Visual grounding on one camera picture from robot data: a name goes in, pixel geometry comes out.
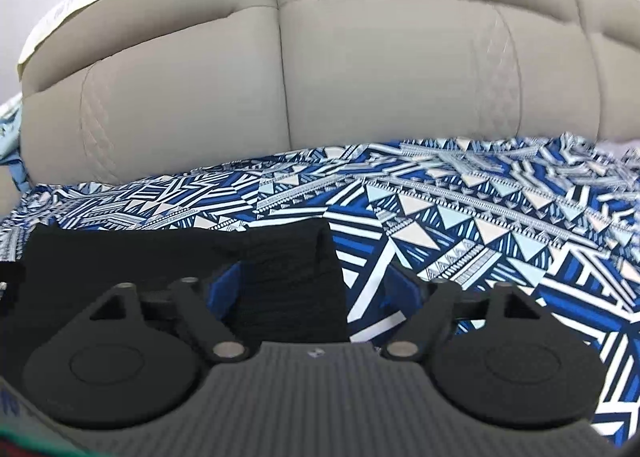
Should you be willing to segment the black pants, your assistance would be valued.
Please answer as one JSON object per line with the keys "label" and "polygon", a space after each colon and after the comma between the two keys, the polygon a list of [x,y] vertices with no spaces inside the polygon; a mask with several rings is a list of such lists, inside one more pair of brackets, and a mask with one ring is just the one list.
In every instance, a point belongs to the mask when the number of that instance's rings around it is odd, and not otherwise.
{"label": "black pants", "polygon": [[262,341],[345,342],[346,286],[328,222],[308,219],[245,232],[69,231],[39,225],[23,255],[2,264],[1,373],[21,387],[32,351],[119,283],[161,292],[181,277],[206,284],[240,263],[238,301],[224,317],[249,347]]}

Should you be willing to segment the blue white patterned sheet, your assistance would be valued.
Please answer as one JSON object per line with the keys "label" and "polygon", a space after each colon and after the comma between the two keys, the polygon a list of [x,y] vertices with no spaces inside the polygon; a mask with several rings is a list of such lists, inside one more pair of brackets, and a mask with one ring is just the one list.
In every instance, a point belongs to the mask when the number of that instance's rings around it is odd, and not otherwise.
{"label": "blue white patterned sheet", "polygon": [[246,159],[128,184],[39,185],[1,222],[17,259],[39,224],[76,231],[238,231],[322,217],[332,231],[352,341],[405,319],[382,277],[514,281],[600,352],[596,429],[639,429],[639,153],[554,139],[369,143]]}

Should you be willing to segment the light blue cloth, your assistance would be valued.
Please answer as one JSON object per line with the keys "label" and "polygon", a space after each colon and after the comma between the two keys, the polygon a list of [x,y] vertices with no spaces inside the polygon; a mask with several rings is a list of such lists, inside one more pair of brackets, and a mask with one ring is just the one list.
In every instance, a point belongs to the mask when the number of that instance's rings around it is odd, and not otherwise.
{"label": "light blue cloth", "polygon": [[1,165],[9,169],[14,186],[25,193],[30,188],[29,177],[21,156],[23,96],[17,93],[1,104]]}

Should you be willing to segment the beige sofa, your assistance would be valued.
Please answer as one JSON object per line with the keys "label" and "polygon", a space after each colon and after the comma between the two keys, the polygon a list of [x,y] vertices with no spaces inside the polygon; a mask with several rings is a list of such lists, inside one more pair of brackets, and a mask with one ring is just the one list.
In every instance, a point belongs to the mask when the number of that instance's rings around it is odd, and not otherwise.
{"label": "beige sofa", "polygon": [[639,135],[639,0],[96,0],[22,71],[29,180],[424,138]]}

